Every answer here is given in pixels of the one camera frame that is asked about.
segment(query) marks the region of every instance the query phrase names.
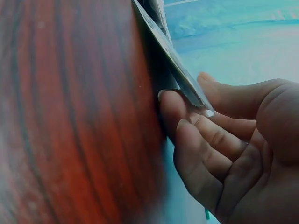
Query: palm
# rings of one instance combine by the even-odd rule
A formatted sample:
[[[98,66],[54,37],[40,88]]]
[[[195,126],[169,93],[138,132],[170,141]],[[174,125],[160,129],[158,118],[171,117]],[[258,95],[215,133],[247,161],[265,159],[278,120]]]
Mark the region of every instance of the palm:
[[[295,203],[289,209],[299,199],[298,86],[280,80],[253,87],[199,81],[222,114],[207,119],[190,113],[190,104],[174,91],[160,99],[185,186],[223,223],[281,223],[284,212],[299,208]]]

